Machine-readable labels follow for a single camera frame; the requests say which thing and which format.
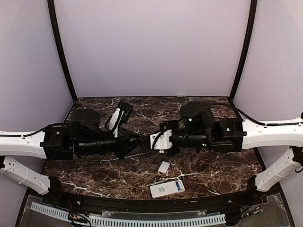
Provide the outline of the white remote control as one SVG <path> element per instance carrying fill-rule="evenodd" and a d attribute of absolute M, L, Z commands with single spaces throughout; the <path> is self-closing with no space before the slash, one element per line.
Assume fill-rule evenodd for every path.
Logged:
<path fill-rule="evenodd" d="M 160 184 L 155 184 L 150 186 L 150 191 L 151 191 L 151 196 L 153 199 L 176 194 L 176 193 L 181 193 L 178 192 L 176 188 L 176 182 L 175 181 L 170 181 L 166 183 L 160 183 Z"/>

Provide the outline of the white battery cover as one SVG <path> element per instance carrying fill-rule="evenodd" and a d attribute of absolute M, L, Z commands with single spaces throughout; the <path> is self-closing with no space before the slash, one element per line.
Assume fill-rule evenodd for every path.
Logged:
<path fill-rule="evenodd" d="M 170 163 L 162 161 L 160 167 L 158 168 L 158 172 L 162 173 L 162 174 L 167 173 L 169 166 L 170 166 Z"/>

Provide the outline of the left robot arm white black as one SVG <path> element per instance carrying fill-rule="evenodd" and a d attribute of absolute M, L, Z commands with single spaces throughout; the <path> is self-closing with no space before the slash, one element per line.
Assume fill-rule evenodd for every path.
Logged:
<path fill-rule="evenodd" d="M 141 145 L 140 135 L 120 128 L 129 116 L 129 113 L 119 114 L 113 128 L 103 131 L 99 128 L 98 112 L 80 109 L 72 113 L 69 123 L 54 123 L 31 133 L 2 131 L 0 172 L 40 195 L 48 195 L 56 206 L 63 206 L 67 196 L 61 192 L 60 180 L 33 171 L 14 156 L 72 160 L 113 152 L 123 159 Z"/>

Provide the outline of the blue battery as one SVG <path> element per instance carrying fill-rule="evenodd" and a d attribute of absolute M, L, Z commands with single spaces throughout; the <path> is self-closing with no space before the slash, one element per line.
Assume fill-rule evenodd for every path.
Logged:
<path fill-rule="evenodd" d="M 185 190 L 183 182 L 181 180 L 176 181 L 175 184 L 178 192 L 183 192 Z"/>

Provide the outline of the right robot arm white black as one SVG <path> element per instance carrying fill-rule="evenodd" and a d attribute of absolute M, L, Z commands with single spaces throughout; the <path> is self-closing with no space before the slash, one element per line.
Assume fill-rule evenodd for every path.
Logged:
<path fill-rule="evenodd" d="M 142 137 L 142 146 L 169 156 L 180 148 L 194 148 L 199 152 L 208 148 L 229 153 L 257 147 L 288 146 L 286 152 L 263 172 L 248 180 L 248 190 L 242 202 L 252 205 L 274 184 L 303 165 L 303 118 L 286 121 L 259 122 L 248 115 L 245 119 L 228 118 L 215 121 L 212 104 L 189 102 L 180 108 L 180 120 L 166 121 L 159 131 Z"/>

